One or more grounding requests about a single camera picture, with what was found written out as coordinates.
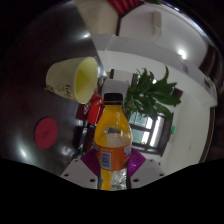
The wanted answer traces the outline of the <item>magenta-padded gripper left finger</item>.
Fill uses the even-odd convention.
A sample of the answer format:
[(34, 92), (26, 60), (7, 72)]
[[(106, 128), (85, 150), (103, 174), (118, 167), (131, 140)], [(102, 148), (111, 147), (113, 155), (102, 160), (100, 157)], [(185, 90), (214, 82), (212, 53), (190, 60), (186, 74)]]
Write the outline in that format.
[(96, 150), (92, 149), (81, 158), (73, 159), (60, 177), (83, 188), (97, 189), (100, 165)]

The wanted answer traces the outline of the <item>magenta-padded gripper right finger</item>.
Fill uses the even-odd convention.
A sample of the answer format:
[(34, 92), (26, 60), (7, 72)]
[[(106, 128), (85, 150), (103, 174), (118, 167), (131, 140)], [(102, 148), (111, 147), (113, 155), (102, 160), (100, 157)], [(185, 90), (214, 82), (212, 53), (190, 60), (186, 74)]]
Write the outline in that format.
[(154, 159), (146, 159), (133, 149), (127, 166), (127, 188), (144, 187), (165, 176), (165, 173)]

